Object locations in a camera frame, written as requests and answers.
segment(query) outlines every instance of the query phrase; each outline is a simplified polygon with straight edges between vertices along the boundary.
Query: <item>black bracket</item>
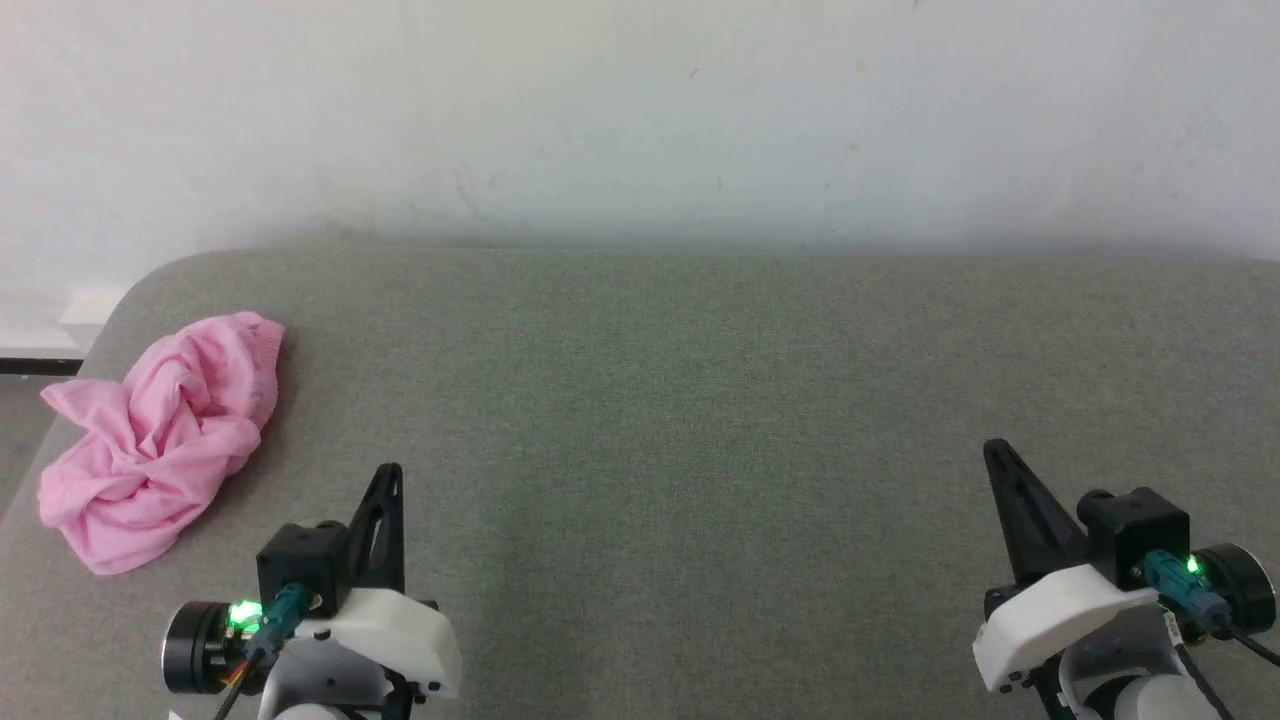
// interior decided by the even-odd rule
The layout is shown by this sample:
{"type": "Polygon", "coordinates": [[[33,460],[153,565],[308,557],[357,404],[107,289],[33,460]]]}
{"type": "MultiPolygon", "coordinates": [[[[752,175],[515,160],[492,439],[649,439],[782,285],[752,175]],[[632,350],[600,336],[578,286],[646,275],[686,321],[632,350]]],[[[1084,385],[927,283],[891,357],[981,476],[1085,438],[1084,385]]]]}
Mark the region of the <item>black bracket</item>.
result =
{"type": "Polygon", "coordinates": [[[1018,589],[1050,573],[1088,562],[1089,538],[1014,447],[989,439],[982,454],[1018,589]]]}
{"type": "Polygon", "coordinates": [[[378,468],[351,518],[352,587],[404,592],[404,473],[396,462],[378,468]]]}

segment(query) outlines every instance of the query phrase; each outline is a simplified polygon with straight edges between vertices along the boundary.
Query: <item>floor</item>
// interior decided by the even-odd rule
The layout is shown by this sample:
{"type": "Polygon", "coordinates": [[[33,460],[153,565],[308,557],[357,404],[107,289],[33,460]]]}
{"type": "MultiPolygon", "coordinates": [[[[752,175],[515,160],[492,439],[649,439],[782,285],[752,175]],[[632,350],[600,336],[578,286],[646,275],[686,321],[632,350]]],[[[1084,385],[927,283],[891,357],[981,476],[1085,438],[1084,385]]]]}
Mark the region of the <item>floor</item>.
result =
{"type": "Polygon", "coordinates": [[[40,391],[63,379],[0,375],[0,515],[9,509],[9,501],[54,421],[54,411],[40,398],[40,391]]]}

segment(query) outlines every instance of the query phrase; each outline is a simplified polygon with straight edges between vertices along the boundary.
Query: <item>gray table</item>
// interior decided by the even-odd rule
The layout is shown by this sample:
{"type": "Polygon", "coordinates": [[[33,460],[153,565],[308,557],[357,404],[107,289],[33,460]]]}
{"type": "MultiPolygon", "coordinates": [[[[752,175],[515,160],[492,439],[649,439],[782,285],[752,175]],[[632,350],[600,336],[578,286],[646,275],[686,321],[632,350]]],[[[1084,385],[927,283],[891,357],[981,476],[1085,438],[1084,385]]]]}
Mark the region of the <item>gray table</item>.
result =
{"type": "MultiPolygon", "coordinates": [[[[211,716],[160,682],[172,610],[252,592],[280,523],[347,519],[385,460],[408,589],[467,664],[425,717],[1038,717],[969,652],[1009,579],[995,436],[1069,505],[1149,484],[1280,568],[1270,263],[230,252],[140,283],[82,374],[241,309],[288,328],[282,402],[169,553],[95,578],[20,489],[5,717],[211,716]]],[[[1274,667],[1197,657],[1236,717],[1276,715],[1274,667]]]]}

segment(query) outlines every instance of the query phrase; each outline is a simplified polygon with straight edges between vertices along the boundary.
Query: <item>crumpled fabric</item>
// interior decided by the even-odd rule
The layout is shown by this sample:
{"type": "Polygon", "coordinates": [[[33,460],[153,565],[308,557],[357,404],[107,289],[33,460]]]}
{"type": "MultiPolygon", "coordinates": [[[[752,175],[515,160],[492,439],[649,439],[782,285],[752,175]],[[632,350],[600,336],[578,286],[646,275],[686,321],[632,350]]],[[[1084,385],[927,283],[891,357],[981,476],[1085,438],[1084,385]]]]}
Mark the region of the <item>crumpled fabric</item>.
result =
{"type": "Polygon", "coordinates": [[[41,474],[41,521],[99,575],[173,547],[257,448],[283,337],[256,313],[207,318],[156,341],[124,382],[46,387],[45,402],[86,434],[41,474]]]}

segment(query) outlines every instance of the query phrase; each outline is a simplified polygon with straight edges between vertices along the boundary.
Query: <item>green led light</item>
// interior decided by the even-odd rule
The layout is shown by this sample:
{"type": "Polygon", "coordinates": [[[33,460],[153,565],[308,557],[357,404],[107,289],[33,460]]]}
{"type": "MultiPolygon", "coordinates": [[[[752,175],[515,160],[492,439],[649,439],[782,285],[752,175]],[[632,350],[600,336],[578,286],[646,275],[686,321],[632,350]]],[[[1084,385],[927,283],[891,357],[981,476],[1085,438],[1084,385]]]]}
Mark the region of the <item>green led light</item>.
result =
{"type": "Polygon", "coordinates": [[[253,602],[252,600],[242,600],[227,610],[227,620],[232,626],[239,626],[253,618],[261,616],[262,603],[253,602]]]}

